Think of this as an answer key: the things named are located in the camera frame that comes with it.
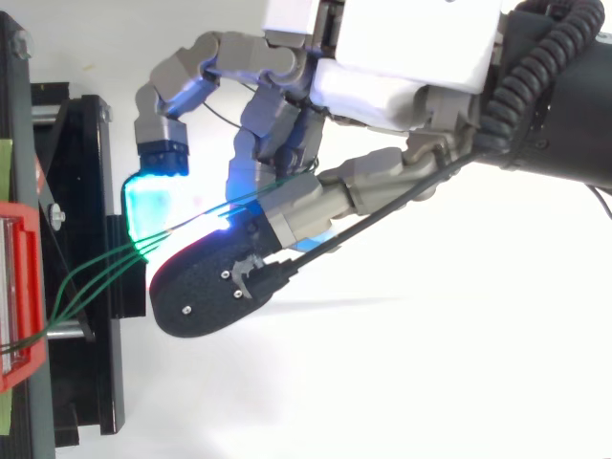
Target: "cable connector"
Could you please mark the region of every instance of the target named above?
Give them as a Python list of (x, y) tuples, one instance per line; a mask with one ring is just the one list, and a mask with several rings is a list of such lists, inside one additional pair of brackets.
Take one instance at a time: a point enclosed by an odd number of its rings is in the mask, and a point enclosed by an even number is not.
[(291, 268), (291, 260), (283, 263), (271, 263), (254, 270), (245, 278), (245, 286), (251, 296), (259, 301), (270, 298), (280, 289), (289, 284), (289, 280), (297, 271)]

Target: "screw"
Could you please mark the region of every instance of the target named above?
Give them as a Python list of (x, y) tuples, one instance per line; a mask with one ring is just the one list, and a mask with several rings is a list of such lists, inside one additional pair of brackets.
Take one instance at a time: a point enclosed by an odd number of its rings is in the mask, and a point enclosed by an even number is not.
[(106, 123), (113, 122), (113, 108), (110, 105), (100, 106), (99, 117)]
[(61, 210), (59, 204), (49, 206), (49, 222), (55, 231), (61, 230), (61, 224), (66, 221), (66, 213)]
[(34, 42), (27, 31), (17, 31), (12, 36), (12, 51), (22, 60), (33, 57)]

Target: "robotic hand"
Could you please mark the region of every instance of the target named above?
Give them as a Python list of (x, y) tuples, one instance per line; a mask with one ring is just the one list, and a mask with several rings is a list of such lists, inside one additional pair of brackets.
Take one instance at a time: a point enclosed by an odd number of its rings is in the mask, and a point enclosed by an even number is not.
[[(268, 190), (156, 273), (161, 328), (189, 338), (232, 324), (473, 161), (612, 187), (612, 37), (599, 33), (600, 0), (528, 0), (509, 16), (500, 3), (269, 0), (263, 37), (205, 33), (155, 68), (136, 97), (142, 173), (188, 173), (179, 117), (229, 77), (258, 89), (234, 139), (227, 197)], [(316, 176), (327, 118), (410, 131), (409, 147)], [(265, 265), (350, 214), (367, 217), (295, 261)]]

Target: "black frame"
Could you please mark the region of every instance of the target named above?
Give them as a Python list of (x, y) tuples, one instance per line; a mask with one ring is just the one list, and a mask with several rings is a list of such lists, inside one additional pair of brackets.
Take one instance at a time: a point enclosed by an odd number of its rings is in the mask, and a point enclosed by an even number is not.
[[(34, 105), (59, 106), (55, 123), (35, 123), (34, 135), (53, 202), (67, 215), (59, 231), (50, 225), (42, 231), (48, 304), (68, 271), (129, 242), (124, 219), (109, 210), (112, 187), (105, 173), (110, 166), (109, 126), (103, 116), (107, 105), (98, 96), (70, 99), (69, 95), (68, 83), (32, 85)], [(47, 206), (41, 206), (42, 218), (47, 217)], [(77, 276), (75, 290), (118, 258)], [(99, 425), (102, 435), (115, 434), (123, 426), (119, 319), (143, 317), (144, 307), (142, 262), (105, 289), (79, 317), (84, 338), (50, 341), (57, 447), (78, 445), (78, 426)]]

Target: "black cable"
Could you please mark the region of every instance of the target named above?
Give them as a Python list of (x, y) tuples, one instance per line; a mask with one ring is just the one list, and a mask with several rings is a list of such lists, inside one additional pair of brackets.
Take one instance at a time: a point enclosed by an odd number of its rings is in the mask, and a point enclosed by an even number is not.
[(595, 40), (605, 20), (601, 0), (527, 0), (516, 8), (546, 14), (562, 6), (565, 17), (514, 66), (493, 91), (474, 138), (476, 147), (511, 152), (516, 130), (536, 100)]
[(252, 89), (251, 86), (249, 86), (248, 84), (245, 83), (240, 83), (241, 86), (244, 86), (245, 88), (247, 88), (249, 91), (255, 92), (256, 90)]
[(608, 217), (612, 220), (612, 210), (610, 209), (610, 206), (608, 205), (608, 203), (605, 202), (605, 199), (603, 199), (603, 196), (601, 196), (600, 191), (596, 189), (594, 186), (587, 185), (586, 187), (589, 188), (593, 192), (595, 197), (598, 199), (600, 204), (603, 206), (603, 210), (605, 210), (605, 213), (607, 213)]
[(356, 225), (353, 225), (351, 228), (341, 232), (340, 234), (334, 236), (333, 238), (324, 242), (323, 244), (316, 247), (315, 249), (312, 249), (311, 251), (300, 256), (298, 259), (290, 262), (288, 265), (286, 265), (287, 268), (283, 269), (283, 271), (288, 276), (292, 276), (296, 274), (298, 270), (306, 266), (311, 261), (316, 260), (317, 258), (324, 255), (325, 253), (332, 251), (333, 249), (337, 248), (341, 244), (344, 244), (346, 241), (358, 235), (362, 231), (367, 230), (371, 226), (377, 224), (383, 218), (387, 217), (388, 215), (395, 212), (399, 208), (402, 208), (409, 202), (418, 198), (431, 187), (438, 185), (440, 182), (443, 182), (449, 176), (453, 175), (455, 172), (457, 172), (462, 167), (478, 160), (479, 158), (484, 156), (484, 154), (485, 154), (484, 152), (470, 153), (469, 155), (466, 155), (458, 159), (457, 161), (448, 164), (444, 168), (440, 169), (438, 172), (423, 179), (416, 186), (411, 188), (408, 192), (406, 192), (405, 194), (403, 194), (396, 200), (392, 201), (391, 203), (387, 204), (383, 208), (372, 213), (370, 216), (364, 218), (363, 220), (358, 222)]
[(208, 110), (210, 110), (210, 112), (215, 117), (217, 117), (218, 119), (225, 121), (227, 124), (231, 124), (236, 129), (241, 129), (242, 128), (242, 126), (240, 126), (239, 124), (236, 124), (235, 122), (232, 122), (232, 121), (228, 120), (226, 117), (224, 117), (223, 115), (221, 115), (218, 112), (216, 112), (215, 110), (213, 110), (213, 108), (210, 105), (208, 105), (206, 102), (202, 102), (202, 105), (204, 105)]

